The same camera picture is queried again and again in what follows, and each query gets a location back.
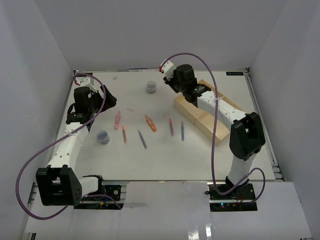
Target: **tabletop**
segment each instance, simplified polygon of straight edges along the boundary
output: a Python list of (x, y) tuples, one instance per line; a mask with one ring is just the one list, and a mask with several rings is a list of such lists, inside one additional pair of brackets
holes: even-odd
[[(117, 98), (116, 106), (102, 112), (94, 121), (90, 133), (83, 142), (75, 173), (102, 175), (105, 180), (186, 180), (210, 181), (211, 140), (189, 122), (174, 108), (177, 94), (164, 83), (163, 75), (155, 70), (95, 72), (95, 77), (106, 85)], [(213, 72), (219, 92), (228, 97), (245, 112), (253, 112), (246, 78), (228, 76), (226, 72)], [(213, 85), (210, 74), (195, 71), (199, 80), (204, 79)], [(156, 92), (146, 92), (148, 81), (155, 81)], [(74, 102), (72, 85), (66, 110)], [(118, 130), (114, 130), (115, 116), (120, 111), (121, 120)], [(154, 122), (157, 130), (153, 132), (146, 123), (145, 115)], [(64, 113), (58, 137), (65, 132), (66, 112)], [(171, 136), (169, 118), (172, 120), (174, 136)], [(184, 141), (181, 140), (181, 121), (184, 123)], [(124, 143), (122, 125), (125, 127), (127, 143)], [(107, 145), (96, 140), (96, 134), (106, 130), (110, 137)], [(146, 142), (144, 148), (138, 130)], [(214, 153), (215, 177), (225, 180), (228, 175), (233, 154), (229, 148), (229, 137), (216, 146)], [(252, 168), (261, 168), (267, 180), (274, 180), (269, 149), (263, 146), (253, 161)], [(251, 180), (261, 180), (259, 172), (250, 176)]]

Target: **round container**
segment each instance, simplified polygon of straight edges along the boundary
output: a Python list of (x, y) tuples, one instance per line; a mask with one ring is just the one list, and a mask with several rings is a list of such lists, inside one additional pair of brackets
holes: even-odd
[(107, 144), (110, 142), (109, 134), (105, 130), (98, 131), (96, 134), (96, 140), (100, 144)]
[(157, 87), (157, 84), (155, 81), (148, 81), (146, 83), (146, 92), (149, 93), (149, 94), (153, 94), (156, 92), (156, 87)]

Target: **robotic arm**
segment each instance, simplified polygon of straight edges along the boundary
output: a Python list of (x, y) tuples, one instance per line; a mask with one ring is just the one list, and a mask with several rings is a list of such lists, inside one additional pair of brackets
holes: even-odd
[[(117, 99), (104, 85), (106, 99), (102, 112), (116, 105)], [(74, 90), (74, 101), (68, 111), (65, 134), (72, 132), (89, 121), (99, 110), (103, 102), (102, 86), (96, 89), (89, 77), (84, 78), (80, 87)], [(86, 127), (64, 139), (47, 167), (38, 168), (36, 181), (44, 206), (77, 206), (82, 197), (99, 190), (102, 177), (90, 175), (77, 178), (76, 160), (82, 143), (88, 135), (91, 122)]]
[[(161, 72), (165, 76), (164, 82), (176, 93), (182, 93), (189, 103), (215, 115), (215, 93), (208, 86), (197, 83), (192, 66), (184, 64), (176, 68), (172, 62), (167, 61)], [(247, 114), (218, 99), (218, 120), (230, 130), (229, 147), (233, 160), (225, 179), (228, 190), (249, 173), (256, 154), (266, 140), (261, 119), (255, 112)], [(233, 192), (245, 187), (248, 181), (243, 180)]]

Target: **black label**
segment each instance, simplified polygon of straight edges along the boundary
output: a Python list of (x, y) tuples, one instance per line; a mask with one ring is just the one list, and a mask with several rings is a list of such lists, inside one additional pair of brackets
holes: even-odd
[(244, 73), (242, 71), (226, 71), (227, 76), (243, 76)]

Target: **gray wall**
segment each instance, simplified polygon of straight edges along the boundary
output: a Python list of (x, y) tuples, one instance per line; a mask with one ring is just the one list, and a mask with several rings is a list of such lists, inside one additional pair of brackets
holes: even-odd
[(320, 239), (320, 2), (289, 0), (252, 66), (280, 169)]
[[(72, 71), (33, 0), (0, 1), (0, 238), (18, 239), (25, 212), (15, 196), (17, 174), (57, 131)], [(21, 179), (28, 201), (38, 157)]]
[[(74, 70), (157, 68), (192, 52), (250, 67), (287, 0), (35, 0)], [(204, 69), (198, 60), (177, 58)]]

